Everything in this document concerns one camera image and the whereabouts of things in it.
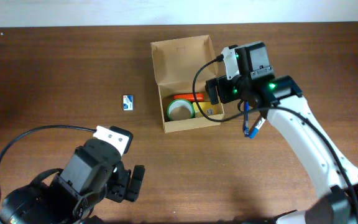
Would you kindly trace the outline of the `yellow sticky note pad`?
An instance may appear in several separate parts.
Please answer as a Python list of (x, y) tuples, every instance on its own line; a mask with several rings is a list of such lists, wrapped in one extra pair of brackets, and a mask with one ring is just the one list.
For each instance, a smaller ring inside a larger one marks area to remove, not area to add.
[[(208, 116), (218, 114), (217, 105), (212, 105), (210, 102), (199, 102), (199, 105), (200, 105), (200, 108), (203, 110), (203, 112)], [(195, 102), (193, 102), (193, 107), (194, 107), (194, 111), (195, 111), (195, 118), (203, 117), (203, 115), (201, 114), (201, 112)]]

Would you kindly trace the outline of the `orange highlighter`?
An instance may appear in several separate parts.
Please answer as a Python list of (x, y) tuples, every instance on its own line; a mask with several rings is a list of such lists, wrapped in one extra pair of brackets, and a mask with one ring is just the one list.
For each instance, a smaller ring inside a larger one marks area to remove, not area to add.
[(190, 102), (195, 102), (195, 100), (204, 101), (204, 94), (202, 93), (196, 93), (195, 95), (191, 93), (177, 94), (173, 96), (173, 99), (174, 100), (183, 99), (183, 100), (188, 100)]

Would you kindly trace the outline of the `brown cardboard box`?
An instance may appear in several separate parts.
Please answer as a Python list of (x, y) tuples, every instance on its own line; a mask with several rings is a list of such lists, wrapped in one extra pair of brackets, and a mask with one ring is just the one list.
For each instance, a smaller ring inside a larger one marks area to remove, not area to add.
[(197, 71), (216, 58), (209, 35), (163, 40), (150, 44), (154, 77), (158, 87), (162, 124), (165, 133), (217, 126), (204, 117), (173, 121), (168, 106), (178, 94), (192, 93)]

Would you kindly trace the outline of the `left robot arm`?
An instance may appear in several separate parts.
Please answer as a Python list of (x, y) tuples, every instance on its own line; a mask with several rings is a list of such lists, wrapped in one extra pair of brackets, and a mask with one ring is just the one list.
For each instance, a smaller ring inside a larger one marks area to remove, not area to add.
[(81, 223), (103, 199), (135, 202), (145, 167), (125, 169), (110, 143), (89, 139), (64, 169), (40, 173), (3, 201), (0, 223)]

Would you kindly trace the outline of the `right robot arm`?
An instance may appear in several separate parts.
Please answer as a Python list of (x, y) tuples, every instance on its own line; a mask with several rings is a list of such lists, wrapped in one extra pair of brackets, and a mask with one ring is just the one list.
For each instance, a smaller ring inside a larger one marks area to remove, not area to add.
[(335, 146), (290, 76), (275, 77), (263, 42), (223, 48), (226, 74), (206, 81), (213, 104), (241, 100), (285, 138), (312, 181), (317, 202), (264, 223), (358, 223), (358, 168)]

